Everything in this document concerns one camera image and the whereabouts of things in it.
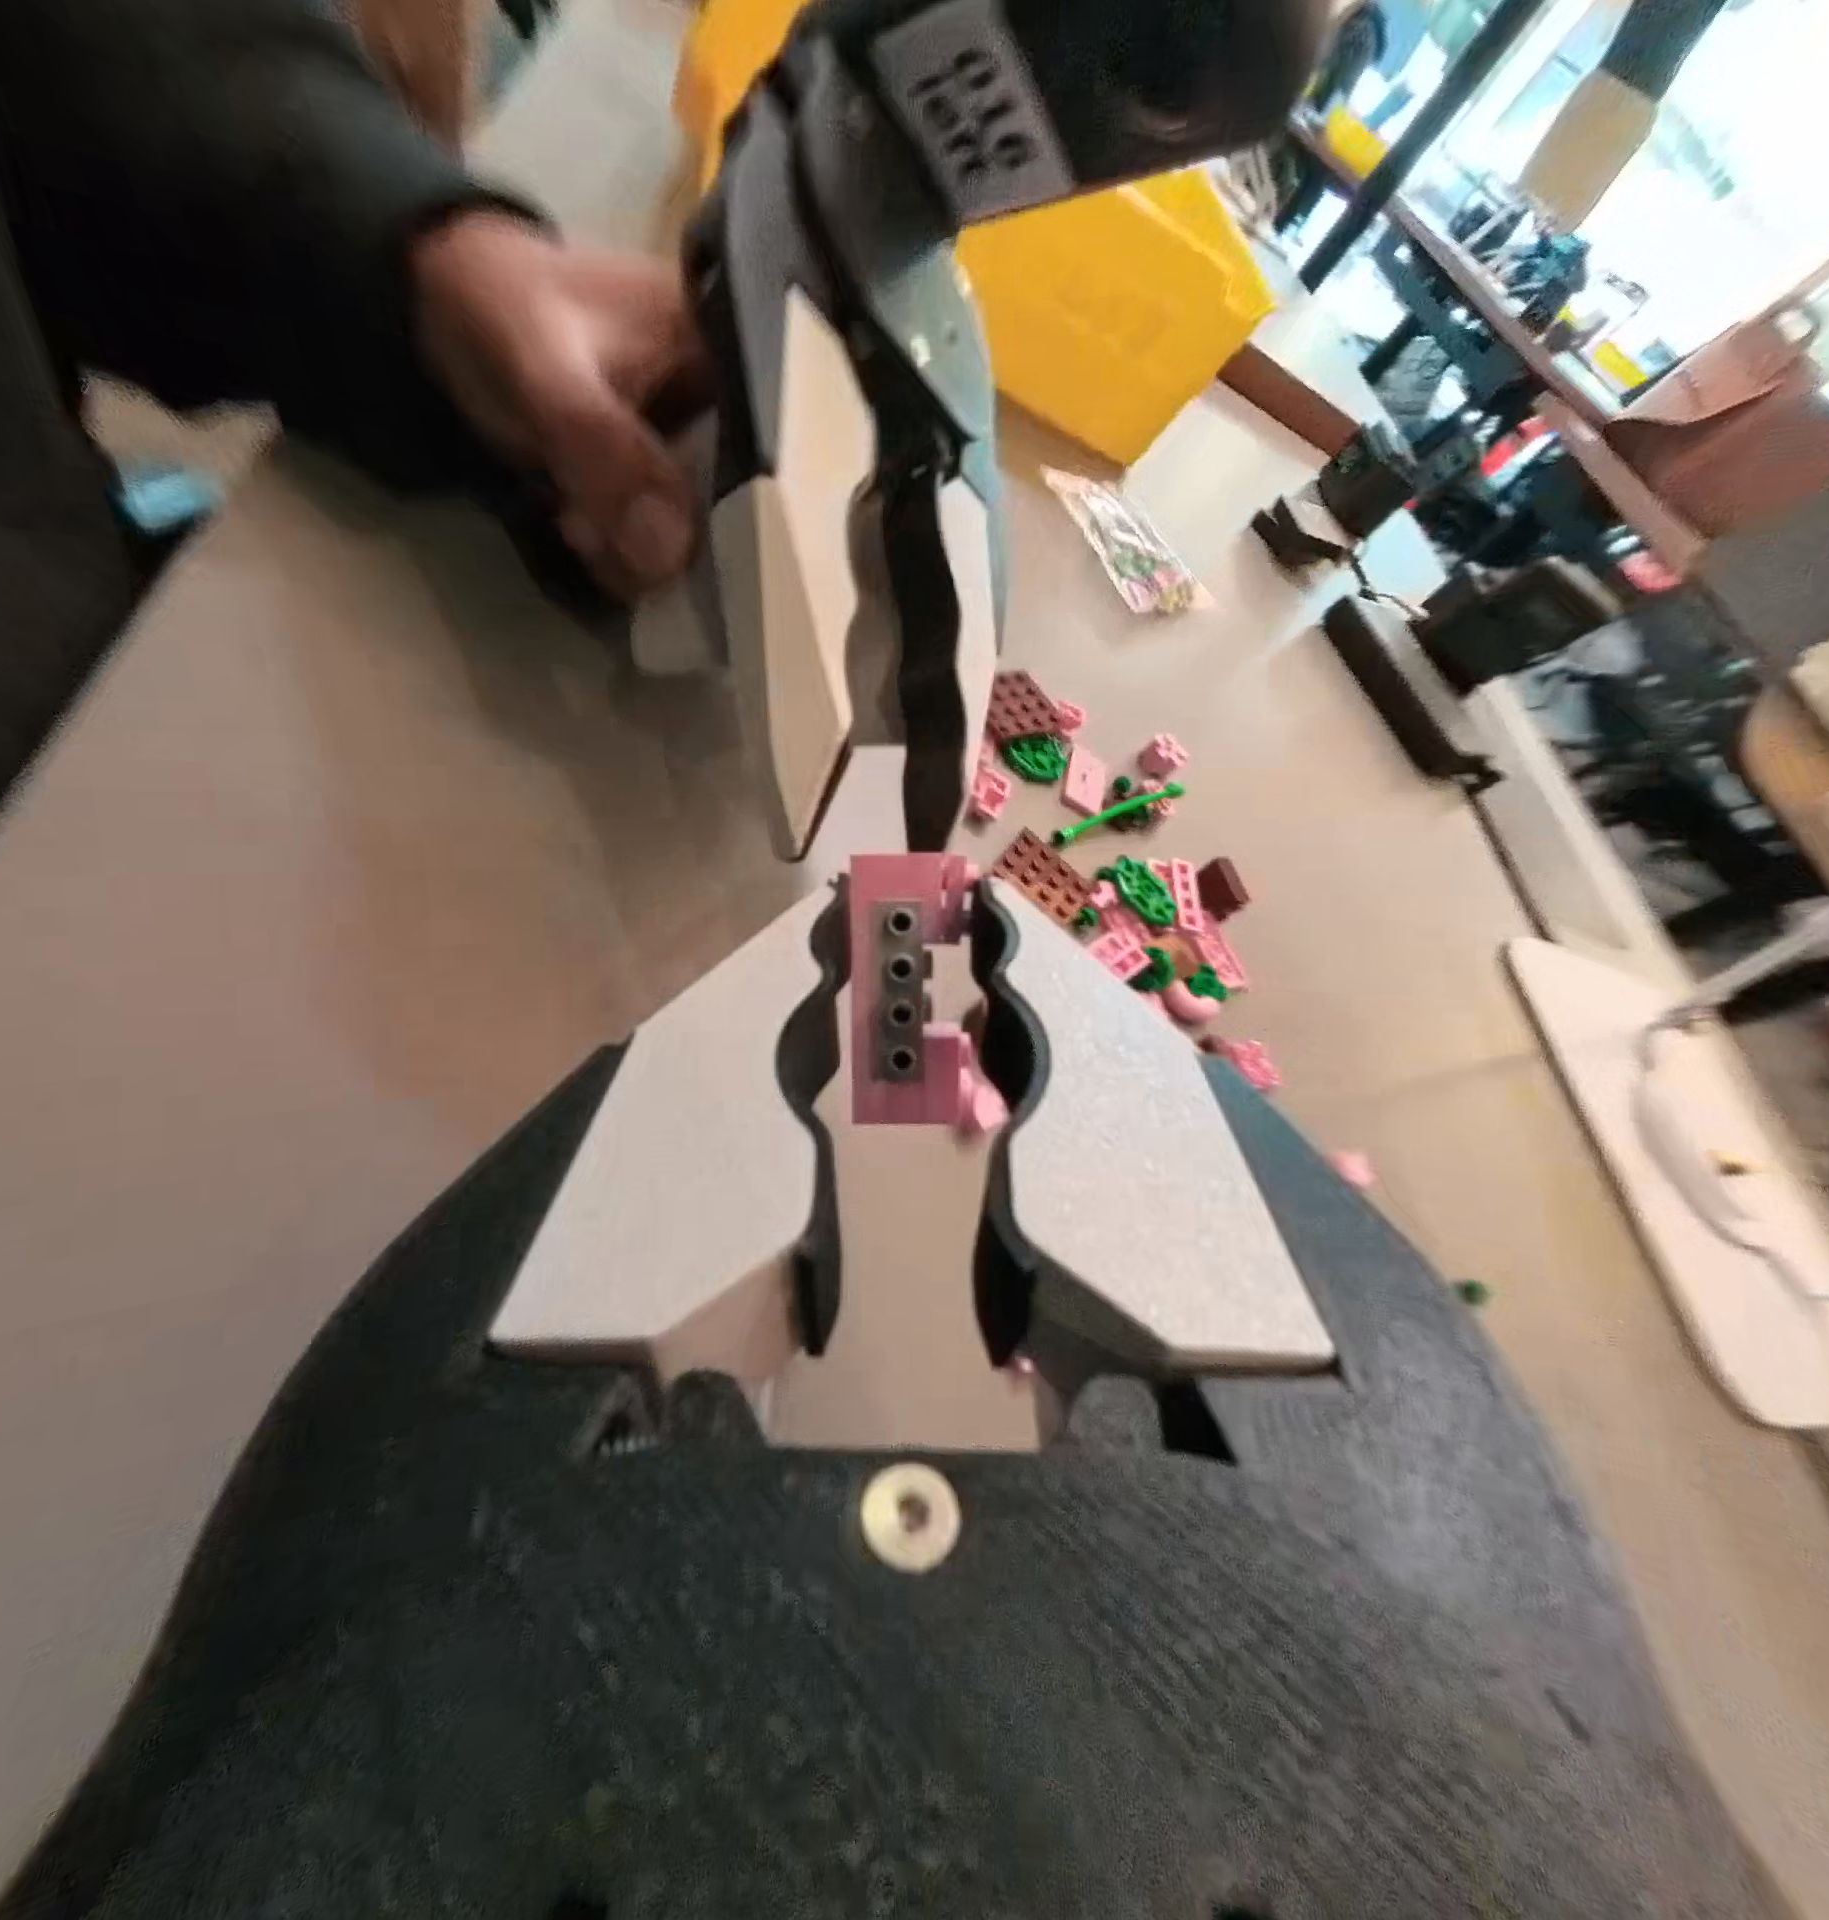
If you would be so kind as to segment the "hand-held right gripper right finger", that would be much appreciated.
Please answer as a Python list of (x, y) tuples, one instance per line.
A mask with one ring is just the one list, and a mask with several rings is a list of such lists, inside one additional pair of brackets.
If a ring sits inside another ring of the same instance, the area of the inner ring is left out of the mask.
[(1007, 1106), (975, 1235), (995, 1366), (1043, 1381), (1316, 1377), (1336, 1341), (1208, 1061), (1007, 878), (972, 910)]

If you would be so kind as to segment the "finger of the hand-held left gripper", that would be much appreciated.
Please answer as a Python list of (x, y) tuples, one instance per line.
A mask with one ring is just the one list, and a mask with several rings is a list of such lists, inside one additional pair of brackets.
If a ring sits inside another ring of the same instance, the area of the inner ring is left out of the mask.
[(861, 595), (850, 521), (876, 425), (838, 328), (791, 290), (780, 336), (778, 452), (710, 513), (710, 561), (740, 728), (772, 851), (802, 862), (855, 738), (846, 657)]
[(1005, 617), (999, 516), (937, 454), (889, 460), (853, 511), (853, 748), (900, 759), (900, 842), (948, 849), (981, 760)]

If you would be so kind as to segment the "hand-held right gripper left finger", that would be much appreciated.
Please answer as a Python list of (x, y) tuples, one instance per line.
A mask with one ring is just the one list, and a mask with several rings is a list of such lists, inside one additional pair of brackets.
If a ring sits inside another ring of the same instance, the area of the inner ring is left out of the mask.
[(500, 1357), (781, 1373), (805, 1351), (793, 1261), (820, 1153), (781, 1089), (822, 981), (815, 888), (644, 1021), (491, 1323)]

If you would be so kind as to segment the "pink toy brick assembly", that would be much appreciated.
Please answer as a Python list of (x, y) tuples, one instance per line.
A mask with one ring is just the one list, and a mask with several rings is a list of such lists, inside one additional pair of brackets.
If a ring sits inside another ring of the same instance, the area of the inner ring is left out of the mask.
[(848, 1084), (856, 1124), (993, 1133), (1009, 1106), (975, 1037), (932, 1013), (935, 951), (969, 932), (979, 873), (950, 853), (855, 856), (846, 873)]

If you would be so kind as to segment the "person's left forearm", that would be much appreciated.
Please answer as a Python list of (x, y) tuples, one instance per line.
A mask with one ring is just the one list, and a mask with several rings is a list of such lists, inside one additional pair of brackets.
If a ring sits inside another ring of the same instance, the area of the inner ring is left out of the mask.
[(0, 2), (0, 211), (60, 359), (270, 404), (401, 493), (514, 493), (421, 359), (408, 256), (469, 212), (542, 219), (330, 5)]

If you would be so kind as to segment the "person's left hand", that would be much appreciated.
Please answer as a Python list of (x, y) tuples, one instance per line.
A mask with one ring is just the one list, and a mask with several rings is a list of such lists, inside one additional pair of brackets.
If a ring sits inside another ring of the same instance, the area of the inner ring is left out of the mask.
[(701, 506), (677, 447), (710, 366), (678, 271), (463, 211), (408, 251), (421, 358), (458, 413), (549, 489), (557, 531), (619, 603), (690, 563)]

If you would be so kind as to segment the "pile of small toy bricks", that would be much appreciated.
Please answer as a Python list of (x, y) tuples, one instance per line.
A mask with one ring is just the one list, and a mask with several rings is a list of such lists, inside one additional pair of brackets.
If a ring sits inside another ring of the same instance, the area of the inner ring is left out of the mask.
[[(1070, 739), (1072, 748), (1066, 781), (1060, 785), (1027, 785), (1012, 778), (997, 760), (997, 743), (982, 733), (981, 760), (966, 813), (969, 827), (995, 830), (1024, 787), (1052, 796), (1060, 813), (1053, 824), (1018, 824), (1012, 835), (1018, 830), (1029, 827), (1048, 841), (1055, 827), (1074, 824), (1113, 803), (1122, 790), (1133, 787), (1167, 781), (1177, 781), (1186, 787), (1185, 774), (1191, 757), (1174, 733), (1154, 733), (1129, 759), (1113, 762), (1100, 757), (1088, 742), (1088, 712), (1079, 702), (1049, 696), (1063, 702), (1066, 724), (1063, 738)], [(1141, 1006), (1171, 1024), (1181, 1039), (1191, 1042), (1194, 1052), (1233, 1070), (1253, 1091), (1279, 1094), (1284, 1079), (1267, 1045), (1240, 1037), (1232, 1027), (1232, 1006), (1251, 988), (1249, 968), (1232, 934), (1232, 925), (1247, 908), (1224, 923), (1215, 923), (1201, 910), (1194, 867), (1215, 856), (1192, 858), (1177, 851), (1171, 842), (1169, 824), (1185, 799), (1163, 819), (1098, 830), (1060, 849), (1070, 863), (1093, 878), (1109, 862), (1125, 856), (1159, 865), (1179, 905), (1179, 922), (1164, 931), (1149, 928), (1133, 912), (1126, 912), (1113, 899), (1109, 888), (1098, 891), (1095, 888), (1088, 910), (1072, 925), (1057, 928), (1112, 981), (1133, 993)]]

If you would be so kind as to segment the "clear bag of bricks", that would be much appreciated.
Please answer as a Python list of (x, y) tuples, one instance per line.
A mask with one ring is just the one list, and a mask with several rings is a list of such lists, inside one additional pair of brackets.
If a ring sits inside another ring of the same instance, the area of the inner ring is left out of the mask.
[(1126, 611), (1177, 617), (1215, 606), (1194, 569), (1118, 487), (1064, 468), (1041, 468), (1039, 478), (1082, 531)]

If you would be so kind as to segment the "green ribbed rod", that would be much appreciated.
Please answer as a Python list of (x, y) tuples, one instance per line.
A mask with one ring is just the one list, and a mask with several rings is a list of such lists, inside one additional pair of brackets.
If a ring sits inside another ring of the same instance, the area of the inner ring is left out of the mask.
[(1096, 833), (1098, 830), (1157, 821), (1171, 813), (1171, 808), (1185, 797), (1186, 787), (1177, 781), (1133, 787), (1129, 790), (1122, 790), (1113, 803), (1108, 803), (1105, 808), (1078, 821), (1074, 824), (1055, 827), (1048, 842), (1053, 849), (1066, 849), (1078, 841)]

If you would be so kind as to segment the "black metal pole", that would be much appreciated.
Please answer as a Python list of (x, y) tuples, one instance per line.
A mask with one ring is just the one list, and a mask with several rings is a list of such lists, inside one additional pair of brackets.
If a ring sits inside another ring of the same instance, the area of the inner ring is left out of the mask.
[[(1661, 99), (1692, 58), (1723, 2), (1633, 2), (1622, 18), (1597, 64), (1561, 106), (1530, 156), (1530, 203), (1571, 232), (1640, 151)], [(1477, 29), (1455, 53), (1434, 92), (1407, 130), (1352, 190), (1344, 212), (1300, 267), (1303, 288), (1319, 290), (1364, 233), (1391, 211), (1410, 176), (1464, 113), (1513, 46), (1546, 13), (1546, 5), (1493, 5)]]

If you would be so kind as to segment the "yellow storage bin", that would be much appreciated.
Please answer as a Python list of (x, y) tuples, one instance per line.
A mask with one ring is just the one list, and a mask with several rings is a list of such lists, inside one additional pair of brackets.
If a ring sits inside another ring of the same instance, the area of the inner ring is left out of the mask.
[[(702, 5), (687, 28), (701, 82), (742, 72), (800, 5)], [(687, 136), (709, 111), (677, 111)], [(958, 242), (988, 273), (992, 340), (1010, 392), (1063, 438), (1125, 468), (1270, 312), (1270, 295), (1205, 163)]]

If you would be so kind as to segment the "small flat black device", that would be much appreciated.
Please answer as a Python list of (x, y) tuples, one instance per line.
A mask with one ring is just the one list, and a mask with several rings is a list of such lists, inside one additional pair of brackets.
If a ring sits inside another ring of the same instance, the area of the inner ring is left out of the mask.
[(1358, 537), (1312, 493), (1283, 496), (1251, 518), (1274, 566), (1288, 574), (1349, 566)]

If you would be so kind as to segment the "black device with green mark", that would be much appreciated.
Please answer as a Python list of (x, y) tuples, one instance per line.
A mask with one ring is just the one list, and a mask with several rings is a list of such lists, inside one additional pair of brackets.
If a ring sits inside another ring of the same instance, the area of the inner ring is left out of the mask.
[(1344, 543), (1362, 543), (1407, 511), (1422, 490), (1420, 463), (1404, 436), (1370, 421), (1335, 452), (1312, 481), (1312, 498)]

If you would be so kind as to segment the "white board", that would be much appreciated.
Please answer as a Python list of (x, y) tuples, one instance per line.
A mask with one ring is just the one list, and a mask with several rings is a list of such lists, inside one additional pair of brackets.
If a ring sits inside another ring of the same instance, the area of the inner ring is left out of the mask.
[(1542, 938), (1504, 966), (1703, 1369), (1829, 1432), (1829, 1201), (1715, 1011)]

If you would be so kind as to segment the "long black bar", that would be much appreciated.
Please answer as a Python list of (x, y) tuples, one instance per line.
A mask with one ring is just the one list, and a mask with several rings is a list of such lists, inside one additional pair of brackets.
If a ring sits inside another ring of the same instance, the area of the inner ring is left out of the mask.
[(1502, 769), (1470, 733), (1462, 699), (1428, 661), (1407, 611), (1385, 597), (1347, 593), (1323, 611), (1322, 632), (1420, 778), (1470, 799), (1502, 783)]

